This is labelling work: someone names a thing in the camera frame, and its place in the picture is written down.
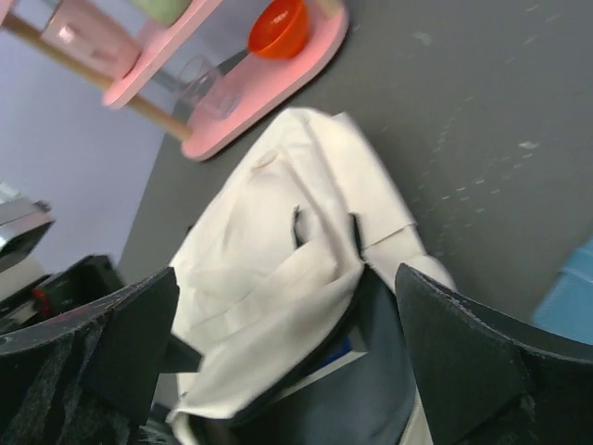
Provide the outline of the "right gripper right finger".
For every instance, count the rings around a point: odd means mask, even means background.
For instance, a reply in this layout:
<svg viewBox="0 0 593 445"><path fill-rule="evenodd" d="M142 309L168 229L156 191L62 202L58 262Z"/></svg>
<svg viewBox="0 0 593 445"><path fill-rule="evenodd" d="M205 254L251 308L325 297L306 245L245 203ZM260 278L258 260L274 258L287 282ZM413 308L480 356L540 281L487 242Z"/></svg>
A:
<svg viewBox="0 0 593 445"><path fill-rule="evenodd" d="M402 264L397 310L435 444L589 444L592 348Z"/></svg>

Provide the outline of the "cream canvas backpack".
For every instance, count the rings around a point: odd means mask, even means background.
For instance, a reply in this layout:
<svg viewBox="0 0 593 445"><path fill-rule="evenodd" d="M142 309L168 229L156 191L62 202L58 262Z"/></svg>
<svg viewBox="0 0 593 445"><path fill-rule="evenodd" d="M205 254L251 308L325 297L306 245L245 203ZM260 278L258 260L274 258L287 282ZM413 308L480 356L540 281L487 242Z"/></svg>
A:
<svg viewBox="0 0 593 445"><path fill-rule="evenodd" d="M288 108L171 260L173 333L202 355L168 421L183 444L429 444L398 319L407 264L453 287L346 114ZM368 352L331 373L358 324Z"/></svg>

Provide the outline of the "blue orange book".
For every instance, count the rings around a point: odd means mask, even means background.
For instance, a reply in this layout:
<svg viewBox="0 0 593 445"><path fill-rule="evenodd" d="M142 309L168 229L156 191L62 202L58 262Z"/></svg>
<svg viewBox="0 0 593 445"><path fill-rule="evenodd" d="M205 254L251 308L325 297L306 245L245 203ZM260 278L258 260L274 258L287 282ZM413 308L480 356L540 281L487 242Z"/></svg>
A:
<svg viewBox="0 0 593 445"><path fill-rule="evenodd" d="M322 361L319 370L331 373L351 362L356 361L368 352L365 336L358 324L354 325L348 335L330 349L328 356Z"/></svg>

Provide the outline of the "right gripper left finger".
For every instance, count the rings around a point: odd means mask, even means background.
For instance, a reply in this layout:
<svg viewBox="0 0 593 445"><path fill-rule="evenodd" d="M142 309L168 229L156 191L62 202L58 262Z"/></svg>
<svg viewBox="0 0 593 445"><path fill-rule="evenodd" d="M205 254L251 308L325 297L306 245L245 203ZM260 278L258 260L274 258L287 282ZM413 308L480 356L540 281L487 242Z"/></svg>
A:
<svg viewBox="0 0 593 445"><path fill-rule="evenodd" d="M174 336L179 288L167 267L1 337L4 444L171 444L147 423L160 374L193 372Z"/></svg>

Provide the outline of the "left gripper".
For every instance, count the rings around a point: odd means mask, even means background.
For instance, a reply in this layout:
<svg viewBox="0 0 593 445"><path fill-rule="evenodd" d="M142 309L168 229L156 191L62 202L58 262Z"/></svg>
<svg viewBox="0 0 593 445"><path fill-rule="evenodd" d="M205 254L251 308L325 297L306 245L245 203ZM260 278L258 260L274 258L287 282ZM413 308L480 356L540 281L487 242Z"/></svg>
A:
<svg viewBox="0 0 593 445"><path fill-rule="evenodd" d="M38 324L124 287L107 255L90 255L68 269L45 274L1 300L1 332Z"/></svg>

